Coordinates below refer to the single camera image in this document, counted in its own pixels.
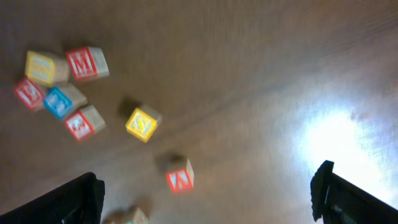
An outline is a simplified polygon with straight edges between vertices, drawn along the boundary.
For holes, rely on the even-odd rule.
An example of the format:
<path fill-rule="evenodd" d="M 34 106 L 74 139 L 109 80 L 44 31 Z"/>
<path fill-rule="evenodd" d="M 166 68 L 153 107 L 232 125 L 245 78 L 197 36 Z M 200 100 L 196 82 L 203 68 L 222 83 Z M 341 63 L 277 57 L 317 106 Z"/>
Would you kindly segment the green V block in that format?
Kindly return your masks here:
<path fill-rule="evenodd" d="M 149 224 L 149 219 L 139 207 L 132 207 L 108 215 L 103 224 Z"/>

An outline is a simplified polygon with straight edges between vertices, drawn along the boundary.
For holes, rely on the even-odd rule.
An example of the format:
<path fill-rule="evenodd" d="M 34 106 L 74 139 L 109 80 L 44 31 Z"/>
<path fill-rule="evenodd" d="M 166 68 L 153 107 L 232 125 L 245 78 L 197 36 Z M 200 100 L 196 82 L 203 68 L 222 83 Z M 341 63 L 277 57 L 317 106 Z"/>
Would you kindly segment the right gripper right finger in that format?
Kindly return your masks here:
<path fill-rule="evenodd" d="M 310 182 L 312 217 L 324 224 L 396 224 L 397 210 L 333 172 L 325 160 Z"/>

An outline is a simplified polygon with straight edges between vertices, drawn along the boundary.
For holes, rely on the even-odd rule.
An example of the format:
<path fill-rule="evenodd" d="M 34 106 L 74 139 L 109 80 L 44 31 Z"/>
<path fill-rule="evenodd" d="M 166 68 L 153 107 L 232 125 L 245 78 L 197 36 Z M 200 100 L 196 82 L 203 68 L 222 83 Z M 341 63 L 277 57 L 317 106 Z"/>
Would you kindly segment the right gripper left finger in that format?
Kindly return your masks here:
<path fill-rule="evenodd" d="M 1 223 L 101 223 L 105 183 L 87 172 L 1 215 Z"/>

